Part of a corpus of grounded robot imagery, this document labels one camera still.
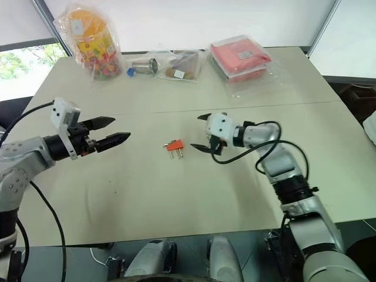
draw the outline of floor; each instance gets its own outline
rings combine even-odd
[[[368,221],[376,226],[376,219]],[[357,240],[374,236],[375,231],[362,221],[338,224],[346,248]],[[245,281],[281,281],[271,254],[264,244],[267,231],[245,231],[224,233],[231,241],[243,269]],[[208,261],[206,259],[207,239],[211,236],[189,236],[171,238],[177,243],[178,259],[176,272],[195,276],[206,276]],[[136,253],[148,240],[115,243],[110,250],[93,249],[96,258],[106,261],[109,256],[124,257],[130,263]],[[61,280],[62,256],[59,247],[31,248],[28,267],[24,281]],[[106,281],[107,268],[93,260],[87,248],[68,248],[68,269],[66,281]]]

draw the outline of white table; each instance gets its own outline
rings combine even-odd
[[[61,59],[29,108],[61,96],[81,107],[81,120],[116,118],[91,137],[132,133],[116,148],[74,162],[65,159],[36,177],[61,219],[67,244],[277,228],[280,203],[253,167],[257,155],[222,166],[189,146],[207,142],[205,123],[197,116],[218,111],[239,122],[279,121],[283,139],[308,154],[310,183],[320,188],[318,195],[334,221],[376,217],[375,147],[298,48],[270,52],[293,83],[235,102],[210,65],[196,85],[124,75],[92,83],[73,59]],[[25,119],[10,140],[54,134],[49,111]],[[162,148],[175,138],[186,144],[182,160],[171,160]],[[239,151],[227,149],[223,158]],[[299,153],[293,153],[304,167]],[[19,216],[32,246],[60,243],[52,215],[30,187]]]

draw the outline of window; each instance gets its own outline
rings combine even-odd
[[[33,96],[63,56],[58,43],[0,52],[0,101]]]

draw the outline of pink package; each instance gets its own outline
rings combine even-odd
[[[218,62],[229,73],[238,73],[247,69],[270,62],[270,57],[263,51],[262,47],[252,42],[245,36],[229,39],[229,43],[211,44],[211,52]]]

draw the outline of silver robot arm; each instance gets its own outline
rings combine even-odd
[[[78,155],[102,152],[123,143],[130,136],[130,133],[115,133],[99,141],[90,139],[90,130],[103,128],[115,119],[97,117],[78,123],[79,114],[78,108],[57,98],[51,121],[58,135],[34,137],[0,147],[0,281],[19,275],[9,269],[20,264],[21,257],[12,249],[17,239],[17,213],[28,183],[58,160],[66,157],[74,160]]]
[[[272,123],[240,125],[225,113],[203,115],[199,119],[207,120],[210,147],[192,146],[213,157],[220,155],[223,146],[252,148],[276,140],[279,133]],[[260,156],[273,144],[258,148]],[[341,234],[314,194],[318,189],[309,187],[293,155],[279,143],[261,165],[281,201],[283,213],[290,219],[291,232],[305,259],[304,281],[368,281],[344,254]]]

